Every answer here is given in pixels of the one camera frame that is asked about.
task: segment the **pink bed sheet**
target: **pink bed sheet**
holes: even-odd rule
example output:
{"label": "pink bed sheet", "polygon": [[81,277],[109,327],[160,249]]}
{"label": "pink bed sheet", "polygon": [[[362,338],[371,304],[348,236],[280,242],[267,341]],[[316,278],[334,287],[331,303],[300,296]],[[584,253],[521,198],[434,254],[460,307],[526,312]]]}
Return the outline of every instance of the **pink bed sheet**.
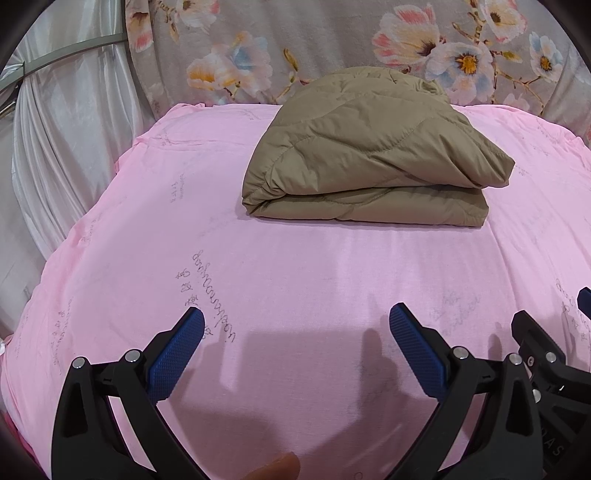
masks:
{"label": "pink bed sheet", "polygon": [[591,152],[579,138],[510,107],[458,107],[516,161],[507,188],[485,190],[480,229],[250,218],[242,178],[278,108],[176,106],[49,259],[0,378],[46,472],[72,359],[143,348],[190,305],[205,339],[159,408],[214,480],[288,450],[304,480],[383,478],[434,408],[388,330],[399,301],[495,359],[516,350],[509,326],[527,309],[589,367],[591,323],[575,305],[591,286]]}

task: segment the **white curtain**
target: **white curtain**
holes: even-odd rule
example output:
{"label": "white curtain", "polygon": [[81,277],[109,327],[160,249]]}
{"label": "white curtain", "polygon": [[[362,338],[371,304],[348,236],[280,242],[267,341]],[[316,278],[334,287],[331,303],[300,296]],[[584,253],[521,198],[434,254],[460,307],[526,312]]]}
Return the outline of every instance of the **white curtain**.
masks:
{"label": "white curtain", "polygon": [[[121,31],[119,0],[57,0],[10,63]],[[45,258],[96,203],[113,178],[114,162],[152,123],[138,99],[125,44],[69,57],[24,80],[14,119],[12,182]]]}
{"label": "white curtain", "polygon": [[17,327],[45,264],[12,189],[13,121],[14,114],[0,121],[0,337]]}

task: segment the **blue gripper pad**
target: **blue gripper pad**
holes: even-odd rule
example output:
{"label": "blue gripper pad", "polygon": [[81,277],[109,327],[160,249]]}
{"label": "blue gripper pad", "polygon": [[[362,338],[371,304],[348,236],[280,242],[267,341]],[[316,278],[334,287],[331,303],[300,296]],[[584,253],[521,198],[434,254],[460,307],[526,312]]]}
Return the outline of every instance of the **blue gripper pad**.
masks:
{"label": "blue gripper pad", "polygon": [[162,349],[148,371],[148,398],[152,403],[165,400],[191,360],[205,332],[205,318],[194,309]]}
{"label": "blue gripper pad", "polygon": [[390,310],[390,331],[425,395],[443,401],[446,373],[441,360],[421,333],[423,327],[404,303]]}
{"label": "blue gripper pad", "polygon": [[591,290],[589,290],[588,287],[585,287],[579,292],[579,296],[577,297],[577,306],[586,317],[591,319]]}

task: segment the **folded blanket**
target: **folded blanket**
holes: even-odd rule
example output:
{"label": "folded blanket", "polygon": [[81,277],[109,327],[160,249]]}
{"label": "folded blanket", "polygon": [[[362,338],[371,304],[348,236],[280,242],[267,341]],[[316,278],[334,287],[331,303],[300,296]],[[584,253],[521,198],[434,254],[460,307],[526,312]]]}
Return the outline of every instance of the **folded blanket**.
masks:
{"label": "folded blanket", "polygon": [[381,67],[315,80],[262,136],[244,178],[251,215],[481,226],[484,187],[513,160],[434,82]]}

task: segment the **finger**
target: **finger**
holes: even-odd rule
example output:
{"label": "finger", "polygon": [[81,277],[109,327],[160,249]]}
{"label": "finger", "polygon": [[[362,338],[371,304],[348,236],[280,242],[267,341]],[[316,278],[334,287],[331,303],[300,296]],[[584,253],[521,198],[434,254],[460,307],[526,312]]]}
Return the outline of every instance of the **finger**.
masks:
{"label": "finger", "polygon": [[290,452],[249,473],[242,480],[296,480],[299,474],[300,459],[295,453]]}

